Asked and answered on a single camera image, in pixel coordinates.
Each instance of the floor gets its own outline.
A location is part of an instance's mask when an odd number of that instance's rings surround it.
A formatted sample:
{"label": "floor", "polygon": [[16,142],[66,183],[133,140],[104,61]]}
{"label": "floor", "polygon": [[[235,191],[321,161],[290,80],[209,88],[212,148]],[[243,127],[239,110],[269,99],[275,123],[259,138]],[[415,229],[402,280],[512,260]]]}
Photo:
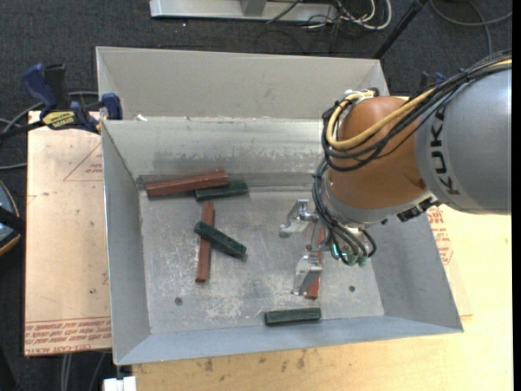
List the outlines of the floor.
{"label": "floor", "polygon": [[[25,69],[36,63],[65,63],[70,91],[96,90],[96,46],[373,58],[411,8],[419,7],[418,14],[411,15],[405,29],[380,58],[394,95],[417,92],[424,72],[450,77],[490,52],[512,47],[512,16],[508,14],[513,0],[431,0],[423,6],[415,6],[416,0],[390,0],[390,24],[377,31],[349,22],[310,29],[306,24],[282,21],[153,20],[149,1],[0,0],[0,119],[8,122],[36,103],[20,82]],[[367,0],[344,0],[344,5],[352,13],[364,13],[368,7]],[[24,135],[9,138],[0,146],[0,181],[22,217],[26,152]],[[102,378],[124,375],[127,368],[118,373],[110,354],[25,358],[23,320],[22,237],[14,249],[0,257],[0,350],[17,389],[62,389],[63,370],[69,372],[68,389],[75,390],[88,390],[90,385],[96,389]],[[1,361],[0,376],[7,376],[7,367],[2,367]]]}

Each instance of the orange object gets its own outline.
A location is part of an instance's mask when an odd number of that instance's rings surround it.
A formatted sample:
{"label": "orange object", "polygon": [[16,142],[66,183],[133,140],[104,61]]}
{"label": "orange object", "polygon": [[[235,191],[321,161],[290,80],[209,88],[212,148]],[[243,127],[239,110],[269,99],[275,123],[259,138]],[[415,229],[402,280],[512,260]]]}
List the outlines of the orange object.
{"label": "orange object", "polygon": [[[405,101],[398,97],[374,97],[365,99],[352,108],[340,123],[339,140],[350,139],[397,110]],[[399,121],[396,118],[385,125],[367,145],[383,138]],[[416,128],[415,121],[404,129],[401,136],[393,138],[381,152],[381,158],[371,161],[363,168],[352,172],[329,169],[328,184],[335,197],[350,207],[359,209],[383,209],[417,199],[426,189],[416,165],[414,137],[405,139]],[[357,163],[353,158],[335,158],[341,167]]]}

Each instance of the blue clamp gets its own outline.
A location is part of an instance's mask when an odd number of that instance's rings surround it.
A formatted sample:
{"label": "blue clamp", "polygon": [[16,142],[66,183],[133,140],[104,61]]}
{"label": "blue clamp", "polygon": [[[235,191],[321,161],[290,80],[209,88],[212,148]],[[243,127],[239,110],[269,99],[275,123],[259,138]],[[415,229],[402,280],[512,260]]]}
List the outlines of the blue clamp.
{"label": "blue clamp", "polygon": [[[50,88],[44,78],[44,67],[42,64],[36,64],[27,69],[22,76],[22,84],[25,89],[35,99],[43,103],[44,108],[40,112],[40,121],[53,130],[79,129],[92,133],[99,133],[99,121],[92,117],[89,112],[84,111],[81,104],[72,101],[67,108],[58,108],[67,105],[64,104],[63,94],[60,100],[56,97],[55,92]],[[104,94],[101,106],[107,109],[107,118],[112,120],[121,120],[123,111],[120,100],[114,93]]]}

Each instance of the wooden table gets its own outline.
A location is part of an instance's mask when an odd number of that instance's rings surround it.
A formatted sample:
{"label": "wooden table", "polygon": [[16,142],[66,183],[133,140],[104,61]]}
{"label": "wooden table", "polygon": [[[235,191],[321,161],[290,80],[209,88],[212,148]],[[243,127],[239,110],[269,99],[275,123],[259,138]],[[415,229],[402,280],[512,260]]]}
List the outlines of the wooden table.
{"label": "wooden table", "polygon": [[463,333],[136,365],[139,391],[513,389],[511,219],[443,211],[473,310]]}

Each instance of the dark green block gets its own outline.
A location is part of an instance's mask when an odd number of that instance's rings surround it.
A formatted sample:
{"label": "dark green block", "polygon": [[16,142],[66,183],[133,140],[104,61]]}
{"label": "dark green block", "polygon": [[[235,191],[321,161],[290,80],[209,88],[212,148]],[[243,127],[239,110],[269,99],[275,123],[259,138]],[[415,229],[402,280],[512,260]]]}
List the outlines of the dark green block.
{"label": "dark green block", "polygon": [[275,310],[265,313],[265,323],[268,326],[284,323],[311,322],[320,320],[322,312],[318,307],[305,309]]}
{"label": "dark green block", "polygon": [[205,222],[198,222],[195,225],[194,232],[232,257],[242,258],[246,255],[246,246],[218,231],[216,228],[207,225]]}
{"label": "dark green block", "polygon": [[247,184],[245,182],[230,182],[228,185],[215,188],[205,188],[195,191],[195,198],[198,201],[210,200],[218,197],[231,197],[247,194]]}

